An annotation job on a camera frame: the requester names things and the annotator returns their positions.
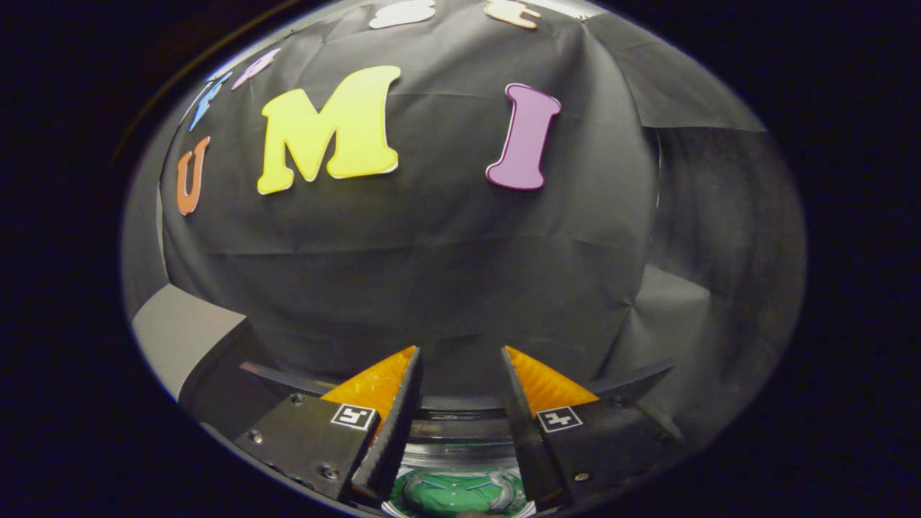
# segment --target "yellow letter m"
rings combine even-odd
[[[317,113],[303,89],[286,92],[262,108],[268,119],[260,194],[284,191],[294,183],[285,165],[285,148],[291,151],[304,180],[317,178],[323,154],[336,133],[336,150],[326,170],[333,178],[351,178],[390,172],[397,167],[397,152],[387,146],[384,104],[387,88],[400,76],[396,66],[373,66],[343,79]]]

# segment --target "bolt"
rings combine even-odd
[[[298,484],[300,484],[301,486],[303,486],[303,487],[305,487],[305,488],[307,488],[307,489],[313,490],[313,485],[310,484],[309,482],[305,481],[303,478],[301,478],[301,477],[291,477],[291,479],[294,480],[295,482],[297,482]]]
[[[330,480],[339,480],[339,471],[331,465],[321,465],[317,468],[323,478]]]

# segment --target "purple letter i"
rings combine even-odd
[[[543,185],[540,164],[550,118],[560,112],[560,101],[518,83],[506,87],[514,104],[502,158],[486,168],[490,182],[509,189],[530,191]]]

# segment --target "black fabric backdrop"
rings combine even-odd
[[[170,281],[248,315],[286,371],[329,381],[409,344],[435,395],[497,394],[503,344],[581,383],[675,358],[649,401],[702,445],[754,398],[796,321],[805,236],[792,179],[757,118],[684,53],[615,15],[537,8],[536,30],[477,2],[373,30],[377,7],[360,6],[236,65],[165,160]],[[375,65],[401,68],[386,104],[398,169],[335,180],[324,160],[316,181],[296,173],[291,189],[259,194],[262,106],[303,88],[319,109]],[[563,106],[536,192],[484,177],[513,82]],[[204,187],[184,217],[176,163],[206,135]]]

